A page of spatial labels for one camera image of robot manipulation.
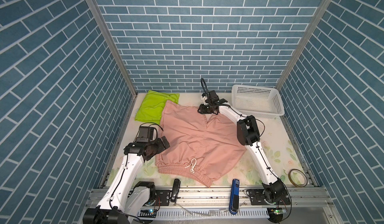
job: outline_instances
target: white plastic basket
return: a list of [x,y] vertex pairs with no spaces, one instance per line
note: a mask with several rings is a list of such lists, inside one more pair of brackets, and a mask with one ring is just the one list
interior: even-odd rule
[[284,115],[280,93],[270,87],[233,85],[232,105],[243,114],[254,117],[273,119]]

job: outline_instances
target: cable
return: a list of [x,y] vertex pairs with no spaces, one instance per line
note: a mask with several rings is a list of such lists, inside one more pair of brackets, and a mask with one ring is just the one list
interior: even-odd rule
[[192,158],[190,164],[188,164],[188,166],[186,166],[186,167],[184,167],[184,168],[191,167],[190,172],[191,172],[191,173],[195,173],[194,168],[195,168],[196,164],[197,164],[197,159],[196,159],[196,158]]
[[200,79],[200,83],[201,83],[201,87],[203,88],[203,91],[207,94],[208,106],[210,107],[210,103],[209,103],[209,100],[210,100],[209,90],[208,90],[207,84],[205,83],[204,78]]
[[287,206],[285,205],[285,202],[283,201],[283,199],[281,199],[281,201],[284,203],[285,211],[288,212],[288,209],[287,209]]
[[[304,180],[305,180],[304,184],[297,184],[297,183],[295,183],[295,182],[292,180],[291,174],[292,174],[294,171],[297,172],[297,173],[299,173],[299,174],[304,178]],[[290,169],[289,172],[288,172],[288,178],[289,178],[290,182],[291,182],[295,187],[297,187],[297,188],[302,188],[302,187],[305,187],[306,185],[308,185],[308,179],[307,179],[307,177],[305,176],[305,174],[304,174],[302,171],[300,171],[300,170],[298,170],[298,169]]]
[[[257,148],[257,150],[259,151],[260,155],[262,156],[262,159],[263,159],[263,161],[264,161],[264,163],[265,163],[267,169],[269,170],[269,172],[272,173],[276,178],[278,178],[278,177],[275,175],[275,173],[273,173],[273,172],[271,171],[271,168],[266,164],[266,161],[265,161],[265,159],[264,159],[264,156],[263,156],[263,154],[262,154],[261,151],[260,151],[260,147],[259,147],[259,146],[256,146],[256,148]],[[289,211],[288,216],[287,216],[286,218],[284,218],[284,219],[281,220],[281,221],[284,221],[284,220],[286,220],[286,219],[290,216],[290,214],[291,214],[291,212],[292,212],[292,198],[291,198],[291,195],[289,194],[289,191],[288,191],[287,186],[286,186],[283,182],[281,182],[281,183],[284,185],[284,188],[286,189],[286,191],[287,191],[287,193],[288,193],[288,196],[289,196],[289,198],[290,198],[290,201],[291,201],[291,208],[290,208],[290,211]]]
[[141,124],[140,126],[142,126],[142,125],[144,125],[144,124],[148,124],[148,123],[152,123],[151,125],[156,125],[156,126],[159,126],[160,127],[160,129],[162,130],[162,131],[164,131],[164,129],[159,125],[159,124],[157,124],[157,123],[154,123],[154,122],[145,122],[145,123],[143,123],[143,124]]
[[[126,160],[126,162],[125,162],[125,166],[127,166],[127,164],[128,164],[128,157],[127,157],[127,160]],[[121,178],[120,178],[120,180],[119,180],[119,183],[116,185],[115,189],[113,190],[113,192],[112,192],[112,194],[111,194],[111,198],[113,197],[113,195],[115,194],[116,189],[117,189],[118,186],[120,185],[121,180],[122,180],[122,176],[123,176],[124,172],[125,172],[125,169],[122,170]],[[143,223],[143,221],[142,221],[140,218],[138,218],[137,216],[129,215],[129,214],[126,214],[126,213],[124,213],[124,212],[122,212],[122,211],[120,211],[120,210],[114,209],[114,208],[112,207],[112,204],[111,204],[111,198],[109,198],[109,206],[111,207],[111,209],[113,209],[113,210],[115,210],[115,211],[117,211],[117,212],[119,212],[119,213],[121,213],[121,214],[123,214],[123,215],[125,215],[125,216],[133,217],[133,218],[137,219],[138,222]]]
[[[204,80],[204,78],[201,78],[200,79],[200,83],[201,83],[201,86],[202,86],[202,88],[203,88],[203,91],[207,94],[207,98],[208,98],[208,106],[209,107],[211,107],[210,106],[210,103],[209,103],[209,90],[208,90],[208,87],[207,87],[207,84],[205,83],[205,80]],[[229,107],[232,111],[234,111],[237,115],[239,115],[239,116],[243,116],[242,114],[240,114],[240,113],[238,113],[237,111],[235,111],[230,105],[228,105],[228,104],[218,104],[218,105],[214,105],[214,106],[227,106],[227,107]],[[262,132],[262,134],[259,136],[259,138],[264,134],[264,131],[265,131],[265,124],[262,122],[262,121],[260,121],[259,119],[256,119],[255,118],[255,120],[257,120],[257,121],[259,121],[259,122],[261,122],[262,124],[263,124],[263,126],[264,126],[264,130],[263,130],[263,132]],[[263,154],[261,153],[261,151],[260,151],[260,147],[258,146],[258,145],[256,145],[256,147],[257,147],[257,149],[258,149],[258,151],[259,151],[259,153],[260,153],[260,155],[262,156],[262,158],[263,158],[263,161],[264,161],[264,163],[265,163],[265,165],[266,165],[266,167],[267,167],[267,169],[270,171],[270,173],[272,173],[276,178],[278,178],[276,175],[275,175],[275,173],[273,173],[272,171],[271,171],[271,167],[269,167],[267,164],[266,164],[266,161],[265,161],[265,159],[264,159],[264,156],[263,156]],[[291,198],[291,195],[289,194],[289,191],[288,191],[288,188],[286,187],[286,185],[283,183],[283,185],[284,185],[284,188],[286,189],[286,191],[287,191],[287,193],[288,193],[288,196],[289,196],[289,198],[290,198],[290,201],[291,201],[291,208],[290,208],[290,212],[289,212],[289,214],[288,214],[288,216],[286,217],[286,218],[284,218],[284,219],[282,219],[281,221],[284,221],[285,219],[287,219],[289,216],[290,216],[290,214],[291,214],[291,212],[292,212],[292,198]]]
[[251,197],[255,197],[256,195],[252,195],[251,196],[251,194],[248,194],[248,192],[249,192],[249,189],[247,189],[246,191],[245,191],[245,194],[249,197],[249,198],[251,198]]
[[290,216],[290,214],[291,214],[291,212],[292,212],[292,198],[291,198],[291,195],[289,194],[289,191],[288,191],[288,188],[287,188],[287,186],[283,183],[283,185],[284,185],[284,187],[285,187],[285,189],[287,190],[287,193],[288,193],[288,196],[289,196],[289,199],[290,199],[290,201],[291,201],[291,207],[290,207],[290,209],[289,209],[289,213],[288,213],[288,216],[287,217],[285,217],[285,218],[283,218],[281,221],[284,221],[284,220],[286,220],[289,216]]
[[[148,123],[151,123],[151,125],[149,125],[149,126],[157,125],[157,126],[160,127],[160,129],[161,129],[162,131],[164,131],[164,129],[163,129],[159,124],[154,123],[154,122],[145,122],[145,123],[141,124],[140,126],[142,126],[142,125],[144,125],[144,124],[148,124]],[[158,137],[158,132],[157,132],[157,129],[156,129],[156,128],[155,128],[155,130],[156,130],[156,139],[157,139],[157,137]],[[127,160],[126,160],[126,162],[125,162],[125,166],[127,166],[127,164],[128,164],[128,156],[127,156]],[[112,192],[112,194],[111,194],[111,198],[113,197],[113,195],[115,194],[116,189],[117,189],[118,186],[120,185],[124,172],[125,172],[125,169],[122,170],[122,174],[121,174],[120,180],[119,180],[118,184],[116,185],[115,189],[113,190],[113,192]],[[137,222],[144,223],[144,222],[143,222],[139,217],[137,217],[137,216],[133,216],[133,215],[124,213],[124,212],[122,212],[122,211],[120,211],[120,210],[114,209],[114,208],[112,207],[112,204],[111,204],[111,198],[109,199],[109,206],[111,207],[111,209],[113,209],[113,210],[115,210],[115,211],[117,211],[117,212],[119,212],[119,213],[121,213],[121,214],[123,214],[123,215],[125,215],[125,216],[133,217],[133,218],[135,218],[135,219],[137,220]],[[160,209],[160,197],[159,197],[159,208],[156,210],[156,212],[157,212],[159,209]]]
[[262,121],[260,121],[259,119],[256,119],[256,118],[255,118],[255,120],[261,122],[261,123],[263,124],[263,126],[264,126],[263,132],[262,132],[262,134],[259,136],[259,138],[260,138],[260,137],[263,135],[264,131],[265,131],[265,124],[264,124]]
[[183,206],[181,206],[179,203],[176,203],[176,205],[178,205],[179,207],[181,207],[182,209],[184,209],[186,212],[188,212],[189,214],[193,215],[193,214],[197,214],[197,215],[201,215],[201,216],[211,216],[211,214],[205,214],[205,213],[200,213],[200,212],[195,212],[195,211],[190,211],[188,209],[185,209]]
[[156,203],[157,203],[157,199],[155,198],[155,205],[154,205],[154,212],[152,213],[152,214],[150,214],[150,215],[146,215],[146,216],[139,216],[139,217],[145,217],[145,218],[147,218],[147,217],[153,217],[153,218],[155,218],[156,216],[157,216],[157,212],[160,210],[160,197],[159,196],[157,196],[157,198],[159,199],[159,208],[157,208],[157,209],[155,209],[156,208]]

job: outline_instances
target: elastic waistband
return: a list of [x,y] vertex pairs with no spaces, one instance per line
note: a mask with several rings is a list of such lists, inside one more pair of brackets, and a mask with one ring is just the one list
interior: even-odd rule
[[192,178],[198,181],[199,183],[206,185],[207,187],[211,187],[212,185],[212,180],[208,176],[206,176],[205,174],[202,174],[199,170],[196,170],[196,169],[195,169],[195,173],[191,173],[190,168],[185,168],[185,165],[182,165],[182,164],[159,163],[157,167],[158,167],[158,172],[162,174],[173,174],[173,175]]

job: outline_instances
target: blue brick wallpaper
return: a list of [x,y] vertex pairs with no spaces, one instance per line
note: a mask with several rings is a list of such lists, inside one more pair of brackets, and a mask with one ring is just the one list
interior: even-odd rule
[[139,92],[274,87],[321,0],[96,0]]
[[281,94],[345,223],[383,223],[384,0],[333,0]]
[[0,0],[0,223],[73,223],[132,98],[84,0]]

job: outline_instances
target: green cloth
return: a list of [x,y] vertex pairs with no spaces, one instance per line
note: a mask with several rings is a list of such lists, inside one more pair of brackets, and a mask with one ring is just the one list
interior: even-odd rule
[[160,124],[161,113],[167,100],[179,103],[180,94],[167,94],[149,90],[136,114],[135,121],[154,122]]

